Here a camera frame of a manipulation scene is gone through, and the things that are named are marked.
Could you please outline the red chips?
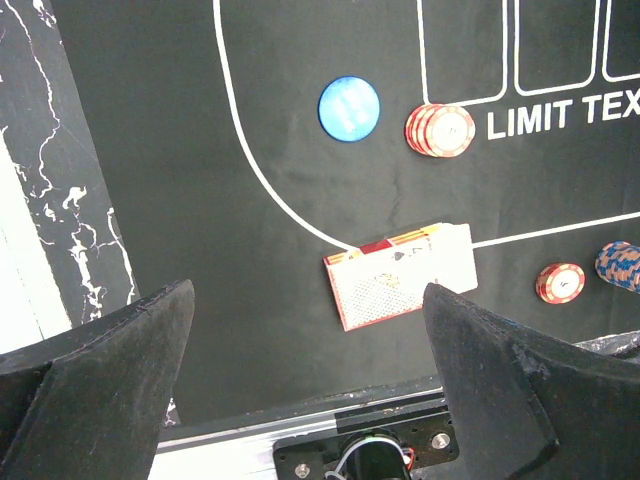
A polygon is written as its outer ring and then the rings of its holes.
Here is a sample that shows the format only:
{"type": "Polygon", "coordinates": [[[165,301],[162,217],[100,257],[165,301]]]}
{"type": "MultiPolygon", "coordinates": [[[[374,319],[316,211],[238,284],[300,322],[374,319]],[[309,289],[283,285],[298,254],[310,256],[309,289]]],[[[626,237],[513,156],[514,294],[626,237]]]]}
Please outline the red chips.
{"type": "Polygon", "coordinates": [[[472,116],[457,105],[421,105],[410,113],[404,127],[409,147],[434,158],[461,155],[470,146],[475,133],[472,116]]]}

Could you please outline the blue poker chip stack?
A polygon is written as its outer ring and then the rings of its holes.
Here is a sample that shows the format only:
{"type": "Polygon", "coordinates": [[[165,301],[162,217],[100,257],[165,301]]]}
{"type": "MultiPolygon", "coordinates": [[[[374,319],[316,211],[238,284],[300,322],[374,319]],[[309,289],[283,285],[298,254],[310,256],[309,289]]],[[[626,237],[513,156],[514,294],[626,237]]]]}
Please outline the blue poker chip stack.
{"type": "Polygon", "coordinates": [[[639,247],[625,241],[605,245],[596,255],[594,268],[607,283],[639,292],[639,247]]]}

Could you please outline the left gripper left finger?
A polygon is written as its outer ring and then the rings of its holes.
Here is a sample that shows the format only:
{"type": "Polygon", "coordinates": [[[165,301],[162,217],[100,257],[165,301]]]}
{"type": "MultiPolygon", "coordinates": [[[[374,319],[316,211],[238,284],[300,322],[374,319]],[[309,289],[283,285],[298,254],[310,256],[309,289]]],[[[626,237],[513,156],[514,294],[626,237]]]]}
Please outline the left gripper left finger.
{"type": "Polygon", "coordinates": [[[2,478],[147,478],[193,316],[179,280],[2,354],[2,478]]]}

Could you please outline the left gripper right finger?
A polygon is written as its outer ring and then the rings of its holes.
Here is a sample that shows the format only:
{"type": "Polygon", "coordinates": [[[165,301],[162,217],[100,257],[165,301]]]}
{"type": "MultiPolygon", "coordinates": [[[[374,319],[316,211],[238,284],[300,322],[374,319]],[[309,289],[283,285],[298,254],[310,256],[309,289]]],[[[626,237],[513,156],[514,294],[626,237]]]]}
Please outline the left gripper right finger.
{"type": "Polygon", "coordinates": [[[437,284],[423,311],[470,478],[638,478],[638,332],[570,344],[437,284]]]}

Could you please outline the red poker chip stack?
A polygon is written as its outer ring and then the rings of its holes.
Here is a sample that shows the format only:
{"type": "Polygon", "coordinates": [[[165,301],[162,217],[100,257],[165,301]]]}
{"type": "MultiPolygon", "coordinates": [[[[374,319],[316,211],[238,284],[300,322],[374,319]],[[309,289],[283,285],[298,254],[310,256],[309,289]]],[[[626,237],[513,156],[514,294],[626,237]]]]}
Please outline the red poker chip stack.
{"type": "Polygon", "coordinates": [[[535,281],[535,292],[549,304],[565,304],[577,298],[585,285],[583,269],[573,263],[552,263],[535,281]]]}

